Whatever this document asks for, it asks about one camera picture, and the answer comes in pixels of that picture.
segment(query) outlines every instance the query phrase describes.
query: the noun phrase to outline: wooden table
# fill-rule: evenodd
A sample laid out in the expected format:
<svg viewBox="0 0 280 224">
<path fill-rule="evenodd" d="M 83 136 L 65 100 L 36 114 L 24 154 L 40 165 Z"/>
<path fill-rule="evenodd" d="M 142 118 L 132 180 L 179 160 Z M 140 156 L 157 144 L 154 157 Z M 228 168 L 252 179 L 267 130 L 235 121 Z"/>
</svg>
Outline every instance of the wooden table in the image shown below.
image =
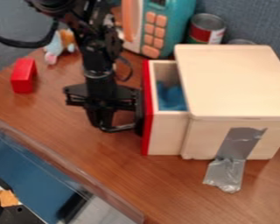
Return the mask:
<svg viewBox="0 0 280 224">
<path fill-rule="evenodd" d="M 139 87 L 143 58 L 123 55 L 135 69 L 128 84 Z M 14 94 L 9 82 L 12 66 L 5 68 L 0 72 L 0 119 L 98 179 L 141 210 L 148 223 L 280 223 L 280 151 L 269 162 L 247 162 L 240 192 L 221 192 L 202 184 L 209 162 L 143 157 L 139 136 L 102 133 L 89 124 L 82 108 L 66 106 L 62 88 L 84 81 L 78 53 L 62 56 L 57 66 L 46 66 L 41 50 L 29 57 L 38 65 L 36 91 Z M 127 72 L 123 66 L 118 70 Z M 117 121 L 130 118 L 123 114 Z M 55 156 L 35 151 L 83 182 Z"/>
</svg>

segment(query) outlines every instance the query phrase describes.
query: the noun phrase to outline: wooden drawer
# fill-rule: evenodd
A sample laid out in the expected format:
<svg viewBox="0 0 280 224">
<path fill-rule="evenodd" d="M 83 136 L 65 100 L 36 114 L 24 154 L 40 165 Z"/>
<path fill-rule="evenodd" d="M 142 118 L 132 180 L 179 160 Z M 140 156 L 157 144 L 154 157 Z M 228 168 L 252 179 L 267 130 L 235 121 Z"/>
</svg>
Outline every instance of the wooden drawer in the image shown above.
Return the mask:
<svg viewBox="0 0 280 224">
<path fill-rule="evenodd" d="M 157 82 L 167 86 L 179 84 L 177 64 L 173 60 L 146 60 L 143 63 L 145 122 L 144 155 L 179 155 L 188 126 L 185 111 L 161 111 Z"/>
</svg>

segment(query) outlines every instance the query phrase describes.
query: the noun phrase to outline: blue cloth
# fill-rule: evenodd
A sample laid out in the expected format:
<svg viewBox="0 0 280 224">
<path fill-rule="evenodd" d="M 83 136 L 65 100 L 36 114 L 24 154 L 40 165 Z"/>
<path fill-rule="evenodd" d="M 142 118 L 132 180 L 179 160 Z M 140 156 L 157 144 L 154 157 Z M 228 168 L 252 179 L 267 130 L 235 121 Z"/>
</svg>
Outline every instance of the blue cloth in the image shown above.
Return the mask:
<svg viewBox="0 0 280 224">
<path fill-rule="evenodd" d="M 162 81 L 157 83 L 159 110 L 187 111 L 186 101 L 181 86 L 166 87 Z"/>
</svg>

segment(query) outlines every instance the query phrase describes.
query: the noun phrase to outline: red can label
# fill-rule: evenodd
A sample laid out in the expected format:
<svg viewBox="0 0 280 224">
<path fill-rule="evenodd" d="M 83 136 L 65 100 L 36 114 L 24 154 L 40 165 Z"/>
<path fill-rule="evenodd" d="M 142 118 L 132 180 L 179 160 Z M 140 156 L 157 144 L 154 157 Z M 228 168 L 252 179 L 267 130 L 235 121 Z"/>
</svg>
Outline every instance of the red can label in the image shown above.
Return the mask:
<svg viewBox="0 0 280 224">
<path fill-rule="evenodd" d="M 195 24 L 192 24 L 190 29 L 190 43 L 218 45 L 223 39 L 224 32 L 225 28 L 218 31 L 208 31 L 200 29 Z"/>
</svg>

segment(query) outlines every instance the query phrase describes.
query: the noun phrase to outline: can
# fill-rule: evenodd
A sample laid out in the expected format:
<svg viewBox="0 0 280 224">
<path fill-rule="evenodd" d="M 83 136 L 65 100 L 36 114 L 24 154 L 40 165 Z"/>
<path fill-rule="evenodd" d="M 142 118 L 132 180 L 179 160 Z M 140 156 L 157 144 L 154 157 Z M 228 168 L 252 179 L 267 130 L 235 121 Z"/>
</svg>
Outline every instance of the can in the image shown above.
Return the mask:
<svg viewBox="0 0 280 224">
<path fill-rule="evenodd" d="M 191 20 L 188 42 L 191 44 L 218 45 L 221 43 L 226 24 L 220 17 L 208 13 L 200 13 Z"/>
<path fill-rule="evenodd" d="M 228 42 L 229 45 L 256 45 L 255 42 L 244 39 L 244 38 L 235 38 Z"/>
</svg>

